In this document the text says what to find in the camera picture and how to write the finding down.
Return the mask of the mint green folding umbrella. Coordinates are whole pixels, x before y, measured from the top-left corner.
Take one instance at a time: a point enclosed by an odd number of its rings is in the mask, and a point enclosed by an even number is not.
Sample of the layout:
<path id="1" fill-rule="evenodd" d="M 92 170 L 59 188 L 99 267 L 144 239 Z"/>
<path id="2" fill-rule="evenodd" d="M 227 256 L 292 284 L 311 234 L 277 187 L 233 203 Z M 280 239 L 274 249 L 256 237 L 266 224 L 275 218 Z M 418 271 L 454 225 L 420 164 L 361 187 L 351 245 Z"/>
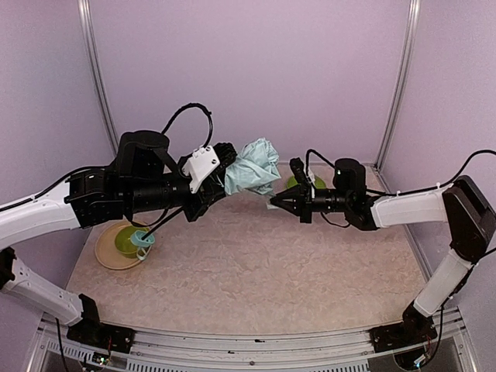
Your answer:
<path id="1" fill-rule="evenodd" d="M 250 191 L 265 197 L 275 196 L 272 183 L 281 178 L 277 164 L 279 154 L 272 143 L 265 138 L 259 138 L 248 143 L 237 155 L 233 164 L 226 168 L 224 181 L 216 181 L 216 184 L 224 187 L 226 195 L 231 196 L 241 191 Z M 136 229 L 129 240 L 137 251 L 135 256 L 138 260 L 145 260 L 150 247 L 155 243 L 153 233 L 164 223 L 179 214 L 179 209 L 165 216 L 157 224 L 148 230 Z"/>

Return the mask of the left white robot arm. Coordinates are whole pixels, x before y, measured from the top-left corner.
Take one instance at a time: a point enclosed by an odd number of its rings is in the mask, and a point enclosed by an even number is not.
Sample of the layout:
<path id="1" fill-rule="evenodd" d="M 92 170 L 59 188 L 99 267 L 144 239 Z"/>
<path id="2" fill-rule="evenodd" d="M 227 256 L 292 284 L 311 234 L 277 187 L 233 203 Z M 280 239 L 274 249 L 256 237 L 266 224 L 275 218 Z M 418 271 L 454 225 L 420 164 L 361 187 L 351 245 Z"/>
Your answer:
<path id="1" fill-rule="evenodd" d="M 62 230 L 85 229 L 136 213 L 171 210 L 193 222 L 226 193 L 220 184 L 236 159 L 231 143 L 205 145 L 174 160 L 161 133 L 124 133 L 107 166 L 82 167 L 36 195 L 1 207 L 1 292 L 25 298 L 62 324 L 100 319 L 95 301 L 32 272 L 13 245 Z"/>

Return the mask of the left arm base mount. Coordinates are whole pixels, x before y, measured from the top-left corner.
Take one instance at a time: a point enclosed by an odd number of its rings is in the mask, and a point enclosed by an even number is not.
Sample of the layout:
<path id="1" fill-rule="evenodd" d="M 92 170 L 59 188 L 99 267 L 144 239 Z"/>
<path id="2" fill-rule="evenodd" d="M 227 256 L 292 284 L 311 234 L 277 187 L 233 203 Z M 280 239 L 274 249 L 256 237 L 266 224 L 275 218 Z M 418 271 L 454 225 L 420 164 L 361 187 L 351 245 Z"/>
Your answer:
<path id="1" fill-rule="evenodd" d="M 85 294 L 78 297 L 82 303 L 81 320 L 68 327 L 67 338 L 110 352 L 129 354 L 136 331 L 102 322 L 96 302 Z"/>

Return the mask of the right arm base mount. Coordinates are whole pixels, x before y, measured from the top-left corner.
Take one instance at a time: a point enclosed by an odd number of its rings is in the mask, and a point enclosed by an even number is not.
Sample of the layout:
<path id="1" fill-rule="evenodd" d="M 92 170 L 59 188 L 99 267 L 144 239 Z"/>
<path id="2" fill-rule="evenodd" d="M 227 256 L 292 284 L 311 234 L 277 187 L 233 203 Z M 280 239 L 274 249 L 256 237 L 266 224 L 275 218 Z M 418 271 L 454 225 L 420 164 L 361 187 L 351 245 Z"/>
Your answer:
<path id="1" fill-rule="evenodd" d="M 403 311 L 400 322 L 373 327 L 369 333 L 375 353 L 413 346 L 438 336 L 432 316 L 425 317 L 414 302 Z"/>

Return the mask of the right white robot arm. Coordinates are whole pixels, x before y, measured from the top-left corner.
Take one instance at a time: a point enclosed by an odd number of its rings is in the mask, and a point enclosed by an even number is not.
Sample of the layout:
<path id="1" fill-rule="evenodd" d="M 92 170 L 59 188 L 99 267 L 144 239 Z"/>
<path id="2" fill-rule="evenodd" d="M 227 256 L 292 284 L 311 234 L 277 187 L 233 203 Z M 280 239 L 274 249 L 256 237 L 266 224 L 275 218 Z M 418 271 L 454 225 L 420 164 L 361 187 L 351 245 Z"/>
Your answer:
<path id="1" fill-rule="evenodd" d="M 414 314 L 424 318 L 456 293 L 487 255 L 495 234 L 495 210 L 466 175 L 419 191 L 388 195 L 367 189 L 365 167 L 354 159 L 335 162 L 332 188 L 317 188 L 299 158 L 291 160 L 290 168 L 297 184 L 276 194 L 270 203 L 302 223 L 310 223 L 315 213 L 341 212 L 360 231 L 424 222 L 448 224 L 449 252 L 411 305 Z"/>

